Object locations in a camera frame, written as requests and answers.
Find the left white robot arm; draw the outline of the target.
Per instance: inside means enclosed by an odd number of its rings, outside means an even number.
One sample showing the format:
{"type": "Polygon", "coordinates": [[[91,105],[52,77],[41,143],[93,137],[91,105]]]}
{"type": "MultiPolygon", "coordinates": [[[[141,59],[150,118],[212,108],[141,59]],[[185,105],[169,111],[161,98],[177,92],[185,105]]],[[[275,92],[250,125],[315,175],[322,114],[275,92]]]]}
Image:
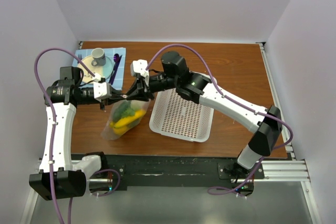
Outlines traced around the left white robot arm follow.
{"type": "Polygon", "coordinates": [[[123,94],[97,73],[93,87],[83,88],[82,77],[82,69],[62,67],[59,80],[43,89],[48,119],[45,149],[38,173],[29,176],[29,185],[44,200],[81,197],[89,189],[91,176],[103,178],[109,171],[103,152],[86,154],[72,163],[73,120],[79,105],[99,104],[104,108],[122,100],[123,94]]]}

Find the yellow fake banana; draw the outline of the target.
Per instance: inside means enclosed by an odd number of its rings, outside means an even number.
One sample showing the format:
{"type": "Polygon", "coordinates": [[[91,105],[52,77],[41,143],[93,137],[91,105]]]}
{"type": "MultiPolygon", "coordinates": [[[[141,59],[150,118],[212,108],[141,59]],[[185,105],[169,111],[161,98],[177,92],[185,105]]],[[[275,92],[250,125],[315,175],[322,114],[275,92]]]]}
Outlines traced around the yellow fake banana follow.
{"type": "Polygon", "coordinates": [[[113,130],[114,134],[121,136],[131,128],[135,127],[145,114],[145,110],[137,110],[133,116],[121,118],[115,123],[111,122],[109,126],[113,130]]]}

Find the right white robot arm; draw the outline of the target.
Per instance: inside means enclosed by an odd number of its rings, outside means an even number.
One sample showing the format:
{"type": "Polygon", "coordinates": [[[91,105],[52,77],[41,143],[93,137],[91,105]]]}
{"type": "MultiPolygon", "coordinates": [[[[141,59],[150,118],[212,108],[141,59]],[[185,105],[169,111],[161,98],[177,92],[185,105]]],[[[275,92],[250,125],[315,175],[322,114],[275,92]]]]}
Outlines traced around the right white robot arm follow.
{"type": "Polygon", "coordinates": [[[212,108],[239,122],[253,133],[234,165],[234,173],[239,178],[250,175],[261,157],[270,156],[282,130],[281,113],[276,106],[269,109],[257,106],[219,88],[215,79],[190,71],[176,51],[164,53],[161,63],[163,70],[153,76],[146,60],[131,63],[131,74],[136,80],[127,92],[128,100],[149,101],[157,92],[175,89],[182,99],[212,108]]]}

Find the clear zip top bag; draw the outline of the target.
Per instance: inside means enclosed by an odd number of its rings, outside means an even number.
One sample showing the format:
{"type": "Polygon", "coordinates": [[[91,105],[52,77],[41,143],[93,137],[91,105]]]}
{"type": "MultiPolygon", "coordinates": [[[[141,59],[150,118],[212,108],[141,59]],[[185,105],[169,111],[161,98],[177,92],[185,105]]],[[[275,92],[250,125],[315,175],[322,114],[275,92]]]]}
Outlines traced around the clear zip top bag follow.
{"type": "Polygon", "coordinates": [[[112,106],[109,119],[101,136],[105,140],[117,140],[136,127],[146,115],[149,101],[123,100],[112,106]]]}

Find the green fake lettuce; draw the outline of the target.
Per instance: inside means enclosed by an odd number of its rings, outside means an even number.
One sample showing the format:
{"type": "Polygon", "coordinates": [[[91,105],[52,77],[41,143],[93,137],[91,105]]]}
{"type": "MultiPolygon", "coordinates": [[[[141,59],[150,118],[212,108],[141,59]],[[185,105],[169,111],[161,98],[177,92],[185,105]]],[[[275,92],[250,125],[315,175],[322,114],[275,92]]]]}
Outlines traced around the green fake lettuce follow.
{"type": "Polygon", "coordinates": [[[140,110],[141,106],[136,101],[123,101],[113,112],[112,122],[117,122],[121,118],[127,116],[133,116],[137,110],[140,110]]]}

